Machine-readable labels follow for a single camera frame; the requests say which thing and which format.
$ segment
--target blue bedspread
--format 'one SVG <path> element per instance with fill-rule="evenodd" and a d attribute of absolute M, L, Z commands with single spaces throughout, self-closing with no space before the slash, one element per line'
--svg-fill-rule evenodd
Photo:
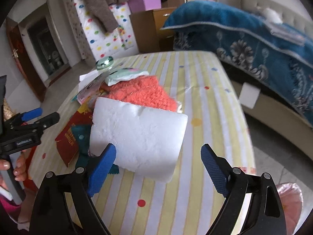
<path fill-rule="evenodd" d="M 204 50 L 249 73 L 288 101 L 313 125 L 313 41 L 284 25 L 300 45 L 273 36 L 261 17 L 225 4 L 192 1 L 170 15 L 175 50 Z"/>

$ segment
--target coat sleeve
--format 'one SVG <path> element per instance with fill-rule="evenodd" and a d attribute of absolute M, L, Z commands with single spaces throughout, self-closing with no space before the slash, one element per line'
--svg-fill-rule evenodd
<path fill-rule="evenodd" d="M 106 0 L 85 0 L 90 13 L 98 18 L 108 32 L 113 32 L 119 25 L 109 9 Z"/>

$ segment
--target yellow and white striped tablecloth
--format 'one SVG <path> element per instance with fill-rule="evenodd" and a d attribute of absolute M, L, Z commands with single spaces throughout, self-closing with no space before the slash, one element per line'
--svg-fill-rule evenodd
<path fill-rule="evenodd" d="M 140 68 L 156 75 L 167 93 L 183 104 L 188 124 L 170 183 L 120 169 L 119 175 L 108 175 L 93 197 L 95 207 L 112 235 L 204 235 L 224 198 L 214 189 L 201 162 L 201 146 L 209 143 L 231 166 L 255 174 L 247 124 L 233 87 L 210 52 L 152 53 L 115 61 L 121 63 L 121 68 Z M 48 171 L 64 174 L 74 170 L 77 159 L 67 168 L 54 139 L 79 107 L 71 102 L 76 93 L 77 88 L 59 108 L 60 122 L 44 133 L 32 159 L 29 176 L 38 187 Z M 79 223 L 70 195 L 66 198 L 72 219 Z M 233 234 L 239 233 L 247 209 L 245 201 Z"/>

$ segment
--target yellow polka dot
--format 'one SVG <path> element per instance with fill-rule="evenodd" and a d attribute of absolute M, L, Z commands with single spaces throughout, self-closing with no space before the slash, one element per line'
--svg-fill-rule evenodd
<path fill-rule="evenodd" d="M 193 126 L 200 126 L 202 124 L 202 120 L 199 119 L 199 118 L 194 118 L 194 119 L 191 120 L 191 124 Z"/>

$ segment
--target wooden cabinet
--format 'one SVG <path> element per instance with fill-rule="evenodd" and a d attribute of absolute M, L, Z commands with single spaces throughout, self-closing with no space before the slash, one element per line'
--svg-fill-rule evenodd
<path fill-rule="evenodd" d="M 160 30 L 175 7 L 141 11 L 130 15 L 139 52 L 173 50 L 174 31 Z"/>

